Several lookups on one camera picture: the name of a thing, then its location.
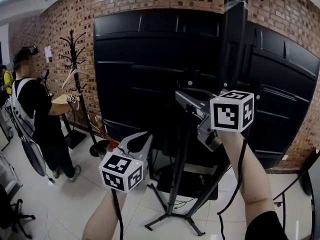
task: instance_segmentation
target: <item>black pants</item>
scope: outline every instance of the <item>black pants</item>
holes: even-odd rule
[[[42,156],[51,171],[59,167],[68,178],[75,175],[69,149],[62,130],[48,132],[45,140],[38,143]]]

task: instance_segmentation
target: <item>ceiling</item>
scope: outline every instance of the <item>ceiling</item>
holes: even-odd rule
[[[58,0],[5,0],[0,3],[0,26],[38,15]]]

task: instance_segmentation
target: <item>person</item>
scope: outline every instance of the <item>person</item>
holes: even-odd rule
[[[16,79],[13,87],[15,93],[21,81],[29,78],[34,69],[32,53],[28,48],[22,48],[13,59]],[[51,102],[45,87],[37,80],[26,82],[20,90],[18,101],[27,115],[33,119],[35,131],[32,140],[40,147],[44,161],[52,171],[53,177],[58,178],[59,169],[73,183],[81,173],[81,167],[72,164],[69,149],[61,130],[59,115],[72,109],[76,110],[78,102],[72,104],[56,104]]]
[[[217,134],[238,178],[238,161],[244,138],[238,132],[217,130]],[[267,174],[248,145],[245,149],[241,169],[240,192],[245,204],[247,224],[245,240],[288,240],[275,212]],[[126,194],[118,192],[118,200],[120,209],[122,209]],[[108,192],[88,220],[82,240],[111,240],[117,222],[113,198]]]
[[[12,94],[12,84],[14,82],[14,77],[11,74],[9,70],[7,70],[7,67],[5,65],[2,65],[0,67],[1,69],[1,76],[4,80],[4,86],[2,87],[3,90],[6,90],[6,92],[11,95]]]

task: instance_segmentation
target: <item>black t-shirt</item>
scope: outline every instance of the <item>black t-shirt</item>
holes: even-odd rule
[[[15,81],[15,93],[18,92],[18,86],[22,79]],[[59,116],[48,115],[52,102],[45,87],[37,80],[30,80],[24,84],[18,96],[18,101],[27,115],[31,119],[34,118],[35,132],[32,136],[34,142],[41,144],[51,134],[61,131]]]
[[[288,240],[276,212],[267,211],[256,217],[248,226],[245,240]]]

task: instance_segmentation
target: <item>tiled floor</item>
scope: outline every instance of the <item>tiled floor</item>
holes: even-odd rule
[[[89,154],[92,140],[87,138],[70,151],[73,164],[82,167],[81,176],[75,183],[69,183],[63,174],[50,184],[46,177],[40,177],[30,166],[23,152],[21,142],[14,138],[4,154],[14,166],[15,172],[23,183],[14,201],[23,199],[22,211],[33,214],[36,220],[26,223],[25,227],[34,240],[77,240],[81,239],[87,220],[99,205],[108,188],[104,187],[98,171],[99,158]],[[235,187],[235,178],[226,175],[219,188],[217,201],[209,201],[193,216],[194,222],[201,231],[206,232],[204,240],[222,239],[217,212],[223,208]],[[296,177],[293,174],[269,175],[272,194],[276,196]],[[144,225],[164,214],[161,205],[153,191],[147,188],[152,182],[147,179],[137,189],[131,191],[122,210],[125,240],[172,240],[172,239],[200,239],[188,223],[180,218],[168,218],[153,226],[153,231]],[[161,193],[168,198],[169,194]],[[300,240],[311,233],[312,210],[311,198],[306,196],[299,183],[295,184],[285,195],[286,197],[286,233],[290,240]],[[190,198],[178,196],[177,200],[187,201]],[[183,208],[176,209],[176,213],[188,211],[195,200],[188,202]],[[282,222],[282,207],[276,208]],[[243,240],[246,233],[244,202],[238,195],[231,207],[223,214],[224,233],[227,240]],[[119,225],[113,240],[119,239]],[[23,239],[21,235],[14,239]]]

